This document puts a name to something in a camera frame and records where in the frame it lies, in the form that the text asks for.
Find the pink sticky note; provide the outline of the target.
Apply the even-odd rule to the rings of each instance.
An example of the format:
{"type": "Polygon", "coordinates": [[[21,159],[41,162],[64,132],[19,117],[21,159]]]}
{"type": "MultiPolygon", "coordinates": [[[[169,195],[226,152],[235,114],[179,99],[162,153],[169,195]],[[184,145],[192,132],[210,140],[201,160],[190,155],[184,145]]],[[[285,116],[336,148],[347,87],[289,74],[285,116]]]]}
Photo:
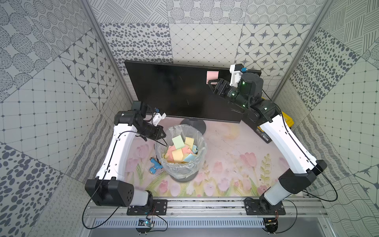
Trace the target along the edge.
{"type": "Polygon", "coordinates": [[[211,80],[216,80],[219,78],[219,71],[207,71],[206,72],[206,84],[211,80]]]}

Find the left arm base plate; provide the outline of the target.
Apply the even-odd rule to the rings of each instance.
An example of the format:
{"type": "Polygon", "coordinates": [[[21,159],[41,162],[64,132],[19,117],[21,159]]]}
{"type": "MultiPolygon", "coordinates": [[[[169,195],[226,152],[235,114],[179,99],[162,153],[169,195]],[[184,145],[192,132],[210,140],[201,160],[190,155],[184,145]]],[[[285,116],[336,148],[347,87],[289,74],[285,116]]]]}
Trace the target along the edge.
{"type": "Polygon", "coordinates": [[[147,215],[166,215],[167,199],[152,199],[144,206],[129,206],[127,210],[128,216],[147,216],[147,215]]]}

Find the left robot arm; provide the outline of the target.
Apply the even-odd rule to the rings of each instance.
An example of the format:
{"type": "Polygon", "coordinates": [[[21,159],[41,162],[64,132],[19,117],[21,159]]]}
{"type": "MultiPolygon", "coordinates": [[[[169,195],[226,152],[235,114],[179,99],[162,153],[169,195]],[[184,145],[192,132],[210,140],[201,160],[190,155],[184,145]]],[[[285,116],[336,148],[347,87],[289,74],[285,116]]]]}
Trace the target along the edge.
{"type": "Polygon", "coordinates": [[[130,163],[128,155],[135,136],[158,141],[166,137],[159,122],[165,119],[163,110],[151,109],[134,101],[131,110],[119,111],[114,117],[114,132],[106,157],[94,179],[86,181],[85,190],[97,206],[138,206],[152,209],[153,195],[136,189],[124,175],[130,163]]]}

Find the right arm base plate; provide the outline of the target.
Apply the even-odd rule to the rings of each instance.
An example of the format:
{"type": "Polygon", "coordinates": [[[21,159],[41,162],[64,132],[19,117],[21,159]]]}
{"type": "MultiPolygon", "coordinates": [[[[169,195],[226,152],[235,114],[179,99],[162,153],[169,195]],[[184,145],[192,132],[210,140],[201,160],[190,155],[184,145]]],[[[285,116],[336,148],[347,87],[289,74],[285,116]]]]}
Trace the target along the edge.
{"type": "Polygon", "coordinates": [[[256,215],[256,216],[263,216],[263,215],[285,215],[286,211],[284,209],[283,202],[279,202],[276,205],[271,205],[270,203],[260,200],[260,199],[253,199],[253,198],[246,198],[244,201],[244,208],[247,215],[256,215]]]}

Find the green sticky note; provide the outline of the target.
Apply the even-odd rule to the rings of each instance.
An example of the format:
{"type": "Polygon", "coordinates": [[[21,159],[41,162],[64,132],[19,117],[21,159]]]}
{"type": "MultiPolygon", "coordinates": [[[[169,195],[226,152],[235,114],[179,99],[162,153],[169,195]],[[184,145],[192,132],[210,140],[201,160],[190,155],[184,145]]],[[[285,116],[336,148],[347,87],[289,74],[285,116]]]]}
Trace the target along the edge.
{"type": "Polygon", "coordinates": [[[182,138],[181,135],[173,137],[172,138],[172,142],[173,142],[173,145],[174,145],[174,147],[175,147],[176,150],[182,149],[182,148],[185,147],[185,143],[184,143],[183,138],[182,138]]]}

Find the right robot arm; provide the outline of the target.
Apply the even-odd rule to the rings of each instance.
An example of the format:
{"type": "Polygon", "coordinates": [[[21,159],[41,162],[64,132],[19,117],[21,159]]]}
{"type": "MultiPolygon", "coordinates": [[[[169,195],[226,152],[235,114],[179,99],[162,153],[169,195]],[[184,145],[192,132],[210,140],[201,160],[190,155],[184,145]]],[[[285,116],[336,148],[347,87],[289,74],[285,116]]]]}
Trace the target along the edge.
{"type": "Polygon", "coordinates": [[[238,108],[247,125],[260,136],[268,137],[289,165],[278,182],[260,196],[260,209],[268,212],[286,197],[308,188],[327,164],[308,152],[285,122],[279,107],[262,97],[263,79],[258,74],[238,71],[233,76],[237,82],[213,79],[207,84],[215,95],[238,108]]]}

